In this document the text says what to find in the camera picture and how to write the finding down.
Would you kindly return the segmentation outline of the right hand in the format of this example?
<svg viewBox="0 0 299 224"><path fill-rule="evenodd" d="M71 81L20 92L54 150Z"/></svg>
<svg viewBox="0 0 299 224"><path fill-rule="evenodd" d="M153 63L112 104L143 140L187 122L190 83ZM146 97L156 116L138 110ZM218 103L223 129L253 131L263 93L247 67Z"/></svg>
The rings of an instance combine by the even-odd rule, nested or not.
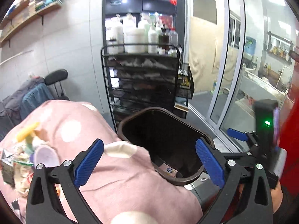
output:
<svg viewBox="0 0 299 224"><path fill-rule="evenodd" d="M273 213L275 213L283 200L283 192L281 189L280 182L277 182L277 185L274 189L271 189L271 197L272 197L272 204L273 204Z"/></svg>

